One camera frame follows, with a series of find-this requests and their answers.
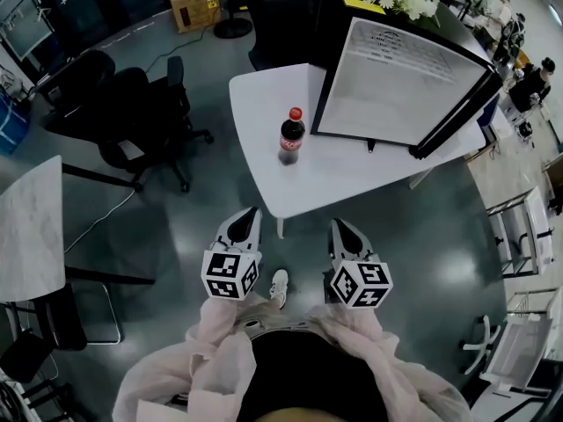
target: gray floor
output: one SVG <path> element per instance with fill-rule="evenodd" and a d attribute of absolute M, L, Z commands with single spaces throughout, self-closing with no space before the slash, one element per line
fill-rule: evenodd
<path fill-rule="evenodd" d="M 156 55 L 196 37 L 177 35 L 164 16 L 106 51 L 118 69 L 146 68 Z M 418 361 L 458 387 L 465 383 L 459 368 L 472 359 L 458 351 L 458 341 L 477 334 L 473 322 L 478 315 L 488 314 L 496 324 L 504 316 L 500 260 L 485 207 L 461 160 L 435 169 L 414 191 L 401 181 L 288 220 L 286 239 L 277 238 L 230 112 L 228 83 L 252 71 L 247 57 L 252 45 L 253 34 L 219 40 L 206 33 L 202 42 L 178 50 L 186 69 L 192 122 L 196 128 L 209 128 L 216 138 L 211 146 L 203 141 L 187 144 L 179 160 L 192 191 L 180 193 L 167 167 L 154 168 L 145 178 L 144 192 L 67 255 L 69 266 L 157 280 L 152 287 L 112 287 L 123 343 L 55 353 L 59 380 L 71 382 L 77 398 L 100 419 L 109 420 L 126 371 L 146 354 L 180 342 L 197 321 L 206 298 L 200 281 L 203 251 L 219 223 L 244 207 L 256 205 L 265 214 L 258 291 L 265 294 L 273 270 L 286 267 L 291 282 L 285 310 L 295 314 L 323 301 L 322 272 L 330 265 L 329 221 L 341 217 L 362 230 L 389 264 L 394 280 L 395 288 L 377 315 L 387 331 L 399 335 L 399 358 Z M 159 60 L 150 78 L 162 76 L 165 64 Z M 69 164 L 127 176 L 104 165 L 94 146 L 40 127 L 32 127 L 11 159 L 11 173 L 17 175 L 55 154 Z M 127 189 L 73 177 L 66 177 L 63 187 L 67 245 L 128 194 Z M 87 284 L 77 293 L 87 334 L 110 333 L 102 295 L 92 290 L 99 291 Z M 46 362 L 46 375 L 51 370 Z"/>

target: white sneaker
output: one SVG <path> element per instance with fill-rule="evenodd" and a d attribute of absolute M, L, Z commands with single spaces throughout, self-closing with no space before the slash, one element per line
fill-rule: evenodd
<path fill-rule="evenodd" d="M 280 301 L 280 309 L 285 305 L 288 297 L 288 272 L 284 269 L 275 271 L 272 278 L 272 287 L 270 288 L 270 299 L 278 299 Z"/>

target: bottle label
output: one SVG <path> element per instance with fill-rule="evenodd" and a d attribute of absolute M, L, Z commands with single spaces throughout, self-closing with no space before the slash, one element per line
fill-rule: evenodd
<path fill-rule="evenodd" d="M 280 138 L 281 148 L 288 151 L 299 150 L 302 142 L 303 137 L 301 139 L 297 139 L 296 141 L 290 141 L 283 136 Z"/>

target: coca-cola bottle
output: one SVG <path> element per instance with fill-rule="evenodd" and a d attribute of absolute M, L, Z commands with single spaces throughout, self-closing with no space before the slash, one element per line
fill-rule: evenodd
<path fill-rule="evenodd" d="M 305 125 L 301 121 L 303 112 L 294 107 L 289 111 L 289 119 L 281 124 L 280 153 L 278 157 L 284 165 L 294 164 L 299 158 L 299 148 L 305 135 Z"/>

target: red bottle cap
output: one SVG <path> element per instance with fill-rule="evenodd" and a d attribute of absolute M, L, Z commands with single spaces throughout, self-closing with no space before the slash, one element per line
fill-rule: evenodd
<path fill-rule="evenodd" d="M 303 111 L 301 111 L 301 108 L 297 108 L 296 106 L 289 110 L 289 118 L 292 120 L 301 120 L 302 115 Z"/>

